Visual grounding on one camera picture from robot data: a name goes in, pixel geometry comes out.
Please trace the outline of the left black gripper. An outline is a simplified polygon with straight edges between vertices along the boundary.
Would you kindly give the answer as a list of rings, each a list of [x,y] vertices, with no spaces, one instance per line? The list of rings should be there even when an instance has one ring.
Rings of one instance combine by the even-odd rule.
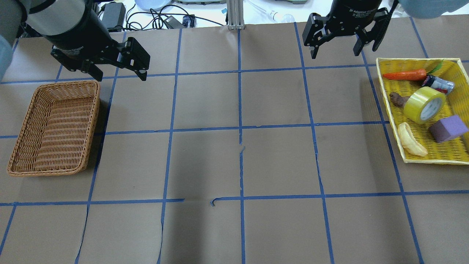
[[[51,55],[69,71],[81,71],[96,81],[96,65],[113,65],[147,80],[151,56],[134,37],[118,43],[90,7],[43,8],[43,36],[52,43]]]

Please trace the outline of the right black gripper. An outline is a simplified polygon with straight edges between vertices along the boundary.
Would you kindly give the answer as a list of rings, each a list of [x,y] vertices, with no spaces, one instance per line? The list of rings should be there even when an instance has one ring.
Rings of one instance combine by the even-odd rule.
[[[391,14],[387,8],[380,8],[380,0],[334,0],[327,16],[311,13],[303,30],[303,45],[315,59],[319,47],[333,37],[357,35],[353,47],[355,56],[373,43],[375,52],[387,32]]]

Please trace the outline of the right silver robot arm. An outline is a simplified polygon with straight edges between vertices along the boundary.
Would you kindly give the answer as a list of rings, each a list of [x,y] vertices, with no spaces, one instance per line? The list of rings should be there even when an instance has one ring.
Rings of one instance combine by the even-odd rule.
[[[327,16],[311,13],[302,33],[303,45],[310,49],[312,59],[324,43],[335,37],[357,36],[353,47],[355,56],[366,45],[375,52],[380,47],[392,15],[398,6],[405,13],[419,19],[433,19],[454,12],[467,0],[394,0],[391,7],[380,7],[380,0],[334,0]]]

